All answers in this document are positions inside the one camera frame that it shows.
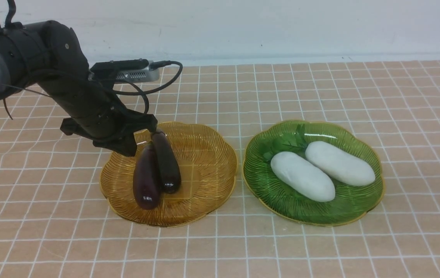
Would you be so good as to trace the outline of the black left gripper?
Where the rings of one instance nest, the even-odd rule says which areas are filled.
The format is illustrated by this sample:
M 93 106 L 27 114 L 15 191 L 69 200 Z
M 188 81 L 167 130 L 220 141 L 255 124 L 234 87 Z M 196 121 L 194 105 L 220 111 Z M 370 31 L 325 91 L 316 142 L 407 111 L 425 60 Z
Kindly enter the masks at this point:
M 89 139 L 94 147 L 132 157 L 137 152 L 134 134 L 142 130 L 154 132 L 157 124 L 153 114 L 127 108 L 80 109 L 64 118 L 60 130 L 67 136 L 77 134 Z

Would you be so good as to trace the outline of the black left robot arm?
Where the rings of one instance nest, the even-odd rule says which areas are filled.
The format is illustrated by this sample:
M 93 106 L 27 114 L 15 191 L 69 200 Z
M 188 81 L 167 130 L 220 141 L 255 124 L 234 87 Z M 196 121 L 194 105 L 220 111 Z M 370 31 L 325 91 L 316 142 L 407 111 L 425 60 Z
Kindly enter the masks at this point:
M 73 29 L 53 20 L 0 31 L 0 101 L 37 84 L 68 115 L 61 131 L 94 146 L 134 156 L 134 134 L 154 132 L 157 119 L 128 109 L 113 86 L 143 59 L 89 66 Z

